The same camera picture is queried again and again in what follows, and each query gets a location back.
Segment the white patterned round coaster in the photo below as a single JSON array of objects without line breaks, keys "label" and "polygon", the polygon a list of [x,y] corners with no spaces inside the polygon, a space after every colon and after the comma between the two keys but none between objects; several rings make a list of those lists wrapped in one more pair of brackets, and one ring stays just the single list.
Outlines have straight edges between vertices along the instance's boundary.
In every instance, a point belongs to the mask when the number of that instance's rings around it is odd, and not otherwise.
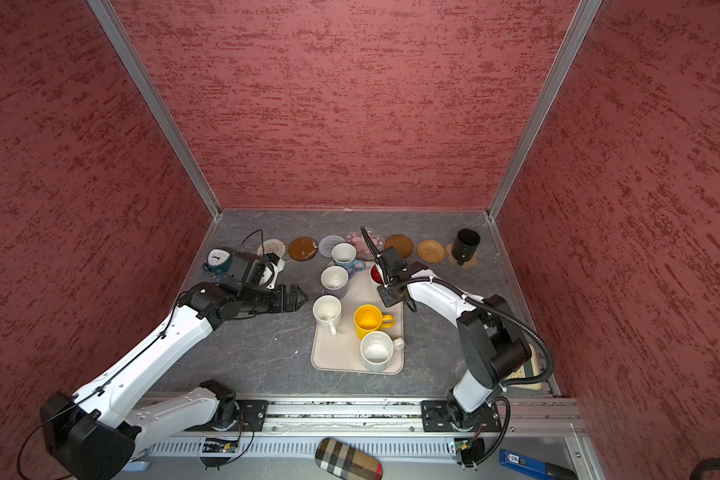
[{"label": "white patterned round coaster", "polygon": [[268,254],[275,254],[279,258],[284,258],[287,253],[287,247],[285,243],[280,239],[267,239],[258,248],[257,254],[260,256],[266,256]]}]

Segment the dark glossy brown coaster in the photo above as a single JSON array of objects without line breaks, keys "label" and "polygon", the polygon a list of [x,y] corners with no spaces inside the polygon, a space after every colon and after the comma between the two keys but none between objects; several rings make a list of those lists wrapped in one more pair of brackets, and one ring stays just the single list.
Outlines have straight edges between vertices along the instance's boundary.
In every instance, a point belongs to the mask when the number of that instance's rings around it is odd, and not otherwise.
[{"label": "dark glossy brown coaster", "polygon": [[318,253],[318,245],[314,238],[302,236],[294,239],[288,246],[289,256],[299,262],[311,260]]}]

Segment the grey round coaster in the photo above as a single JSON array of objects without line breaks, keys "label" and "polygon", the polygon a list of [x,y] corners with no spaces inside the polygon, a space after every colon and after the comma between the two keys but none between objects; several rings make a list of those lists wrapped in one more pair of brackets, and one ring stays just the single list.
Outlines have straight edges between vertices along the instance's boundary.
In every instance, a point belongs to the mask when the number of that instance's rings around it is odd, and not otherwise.
[{"label": "grey round coaster", "polygon": [[331,258],[333,249],[344,242],[345,239],[340,235],[327,235],[318,242],[318,253],[324,257]]}]

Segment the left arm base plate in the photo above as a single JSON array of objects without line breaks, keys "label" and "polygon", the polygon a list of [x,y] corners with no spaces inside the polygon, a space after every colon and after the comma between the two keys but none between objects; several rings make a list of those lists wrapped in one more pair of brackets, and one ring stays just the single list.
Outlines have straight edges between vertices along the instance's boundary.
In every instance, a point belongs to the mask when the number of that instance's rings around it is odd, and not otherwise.
[{"label": "left arm base plate", "polygon": [[210,426],[219,432],[241,431],[245,426],[259,432],[263,428],[268,406],[267,400],[223,399],[210,421]]}]

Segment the red interior mug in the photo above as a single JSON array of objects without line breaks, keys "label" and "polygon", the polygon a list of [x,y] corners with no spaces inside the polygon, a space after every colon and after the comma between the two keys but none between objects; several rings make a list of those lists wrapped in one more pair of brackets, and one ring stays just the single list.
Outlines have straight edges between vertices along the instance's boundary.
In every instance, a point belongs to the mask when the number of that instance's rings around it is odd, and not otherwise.
[{"label": "red interior mug", "polygon": [[371,279],[372,279],[376,284],[378,284],[378,285],[383,285],[383,284],[384,284],[384,278],[383,278],[382,270],[381,270],[381,268],[380,268],[378,265],[374,265],[374,266],[370,269],[370,277],[371,277]]}]

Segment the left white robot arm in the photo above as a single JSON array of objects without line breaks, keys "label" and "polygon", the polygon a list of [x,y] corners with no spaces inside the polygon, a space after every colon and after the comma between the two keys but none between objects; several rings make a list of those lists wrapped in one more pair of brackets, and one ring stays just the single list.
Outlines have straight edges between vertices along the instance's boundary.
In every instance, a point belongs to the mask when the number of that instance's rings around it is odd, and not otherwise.
[{"label": "left white robot arm", "polygon": [[203,282],[181,293],[137,346],[74,394],[53,394],[41,407],[46,449],[76,479],[111,479],[136,454],[188,428],[241,433],[235,392],[208,380],[188,394],[138,408],[143,395],[185,353],[226,322],[290,313],[307,303],[297,285],[272,289]]}]

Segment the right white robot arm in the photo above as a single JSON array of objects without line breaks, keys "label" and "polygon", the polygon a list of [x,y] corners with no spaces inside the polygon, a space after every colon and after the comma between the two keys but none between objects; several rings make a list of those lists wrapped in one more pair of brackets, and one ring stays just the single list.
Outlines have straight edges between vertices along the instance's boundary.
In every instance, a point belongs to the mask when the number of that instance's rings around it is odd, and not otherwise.
[{"label": "right white robot arm", "polygon": [[546,380],[543,371],[512,376],[533,357],[527,339],[531,330],[513,317],[502,297],[469,294],[422,264],[387,261],[381,256],[376,257],[375,264],[381,277],[378,292],[385,305],[403,302],[416,310],[422,303],[457,328],[467,370],[449,394],[453,416],[476,412],[510,386]]}]

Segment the brown wooden coaster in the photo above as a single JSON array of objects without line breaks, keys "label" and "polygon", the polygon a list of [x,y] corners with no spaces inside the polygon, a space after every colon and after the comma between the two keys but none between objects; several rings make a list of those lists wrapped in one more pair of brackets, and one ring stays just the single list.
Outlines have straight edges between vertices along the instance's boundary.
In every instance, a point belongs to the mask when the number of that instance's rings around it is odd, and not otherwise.
[{"label": "brown wooden coaster", "polygon": [[386,238],[384,243],[385,248],[394,248],[401,258],[409,257],[413,253],[414,246],[413,240],[402,234],[391,235]]}]

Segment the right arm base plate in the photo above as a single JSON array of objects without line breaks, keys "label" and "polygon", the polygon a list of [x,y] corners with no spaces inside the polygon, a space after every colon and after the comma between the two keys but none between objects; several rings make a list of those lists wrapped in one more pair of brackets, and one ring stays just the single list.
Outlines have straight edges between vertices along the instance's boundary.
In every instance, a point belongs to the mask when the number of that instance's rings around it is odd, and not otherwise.
[{"label": "right arm base plate", "polygon": [[455,400],[425,400],[420,407],[423,429],[428,433],[498,433],[502,429],[497,408],[486,404],[473,412],[466,412]]}]

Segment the black mug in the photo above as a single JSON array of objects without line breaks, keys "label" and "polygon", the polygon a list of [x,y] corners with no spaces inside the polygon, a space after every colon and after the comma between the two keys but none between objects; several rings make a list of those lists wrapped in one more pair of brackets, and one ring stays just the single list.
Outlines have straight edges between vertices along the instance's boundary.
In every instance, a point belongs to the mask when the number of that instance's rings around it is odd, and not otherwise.
[{"label": "black mug", "polygon": [[463,266],[466,262],[471,261],[480,242],[481,237],[478,232],[468,228],[459,230],[451,250],[457,264]]}]

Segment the beige serving tray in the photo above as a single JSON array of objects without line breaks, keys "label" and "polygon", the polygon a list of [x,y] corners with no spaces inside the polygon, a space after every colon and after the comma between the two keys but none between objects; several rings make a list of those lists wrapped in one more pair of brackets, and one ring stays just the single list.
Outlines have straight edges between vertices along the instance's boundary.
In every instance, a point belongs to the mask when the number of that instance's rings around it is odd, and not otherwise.
[{"label": "beige serving tray", "polygon": [[387,307],[372,278],[374,265],[341,281],[329,267],[325,294],[313,304],[316,321],[311,363],[318,370],[396,375],[404,366],[403,306]]}]

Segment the cork coaster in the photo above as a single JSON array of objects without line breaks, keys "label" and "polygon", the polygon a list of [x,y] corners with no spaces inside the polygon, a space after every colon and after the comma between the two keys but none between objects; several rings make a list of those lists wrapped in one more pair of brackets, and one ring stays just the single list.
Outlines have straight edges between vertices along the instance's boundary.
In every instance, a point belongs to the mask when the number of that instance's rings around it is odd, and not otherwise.
[{"label": "cork coaster", "polygon": [[446,253],[447,253],[447,259],[451,265],[458,266],[464,270],[473,269],[478,266],[478,263],[479,263],[479,253],[478,252],[475,252],[470,260],[465,261],[463,264],[459,264],[457,259],[452,255],[452,247],[453,247],[453,244],[447,244],[445,246]]}]

